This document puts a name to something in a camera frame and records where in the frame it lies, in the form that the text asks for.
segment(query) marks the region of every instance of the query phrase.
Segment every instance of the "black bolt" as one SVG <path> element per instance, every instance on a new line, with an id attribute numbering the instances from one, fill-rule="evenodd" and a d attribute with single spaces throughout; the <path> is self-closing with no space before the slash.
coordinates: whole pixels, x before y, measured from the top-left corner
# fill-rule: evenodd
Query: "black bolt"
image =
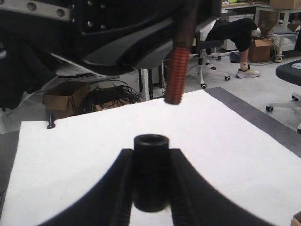
<path id="1" fill-rule="evenodd" d="M 55 128 L 55 116 L 53 113 L 50 113 L 47 129 L 53 129 L 53 128 Z"/>
<path id="2" fill-rule="evenodd" d="M 30 11 L 35 11 L 37 9 L 37 5 L 30 2 L 27 4 L 27 8 L 30 10 Z"/>
<path id="3" fill-rule="evenodd" d="M 64 10 L 62 10 L 62 9 L 58 9 L 57 12 L 56 12 L 56 14 L 57 14 L 58 16 L 60 16 L 60 17 L 63 17 L 63 16 L 65 15 L 65 12 L 64 12 Z"/>

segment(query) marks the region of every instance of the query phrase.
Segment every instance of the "white sheet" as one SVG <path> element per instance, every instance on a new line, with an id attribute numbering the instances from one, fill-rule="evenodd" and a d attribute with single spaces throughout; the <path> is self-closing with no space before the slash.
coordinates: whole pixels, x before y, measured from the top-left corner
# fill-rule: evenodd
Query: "white sheet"
<path id="1" fill-rule="evenodd" d="M 275 225 L 301 210 L 301 160 L 204 91 L 179 106 L 158 99 L 46 125 L 22 123 L 1 226 L 36 225 L 64 210 L 145 133 L 168 136 L 220 192 Z M 132 215 L 131 226 L 172 225 L 168 210 Z"/>

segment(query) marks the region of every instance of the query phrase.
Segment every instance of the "chair base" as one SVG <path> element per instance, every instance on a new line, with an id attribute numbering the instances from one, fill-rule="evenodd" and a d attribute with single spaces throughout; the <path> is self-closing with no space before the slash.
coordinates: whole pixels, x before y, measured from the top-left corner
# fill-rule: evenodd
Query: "chair base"
<path id="1" fill-rule="evenodd" d="M 273 112 L 274 107 L 281 107 L 281 108 L 299 108 L 301 107 L 301 95 L 293 93 L 292 94 L 292 102 L 288 103 L 271 103 L 266 106 L 267 112 Z M 298 126 L 297 132 L 301 134 L 301 123 Z"/>
<path id="2" fill-rule="evenodd" d="M 205 84 L 204 77 L 203 77 L 203 72 L 205 71 L 213 75 L 224 77 L 225 81 L 230 81 L 231 77 L 229 76 L 228 73 L 219 72 L 218 70 L 216 70 L 214 64 L 210 63 L 209 59 L 205 56 L 205 54 L 202 53 L 201 55 L 202 55 L 202 59 L 199 59 L 198 62 L 198 74 L 200 75 L 200 80 L 201 80 L 200 86 L 202 89 L 207 88 L 207 85 Z"/>

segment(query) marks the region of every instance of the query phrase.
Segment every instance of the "white sneaker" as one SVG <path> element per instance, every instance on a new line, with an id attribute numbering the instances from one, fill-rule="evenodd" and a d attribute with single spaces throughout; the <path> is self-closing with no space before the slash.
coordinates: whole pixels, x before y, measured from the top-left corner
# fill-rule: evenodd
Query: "white sneaker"
<path id="1" fill-rule="evenodd" d="M 249 69 L 246 71 L 243 71 L 241 69 L 238 70 L 238 72 L 236 73 L 236 76 L 239 77 L 240 79 L 243 78 L 247 78 L 247 77 L 259 77 L 261 75 L 260 71 L 256 71 L 254 69 L 250 69 L 250 65 L 249 65 Z"/>

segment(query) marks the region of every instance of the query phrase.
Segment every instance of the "person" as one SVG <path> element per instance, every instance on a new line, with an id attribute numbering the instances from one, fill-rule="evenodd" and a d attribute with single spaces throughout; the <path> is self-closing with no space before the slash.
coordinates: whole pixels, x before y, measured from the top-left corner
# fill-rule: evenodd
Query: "person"
<path id="1" fill-rule="evenodd" d="M 248 64 L 249 48 L 252 45 L 253 36 L 260 35 L 260 29 L 256 26 L 254 20 L 242 18 L 234 22 L 217 20 L 207 27 L 201 33 L 201 39 L 205 41 L 230 39 L 239 50 L 240 68 L 236 73 L 239 78 L 258 77 L 260 71 L 250 68 Z"/>

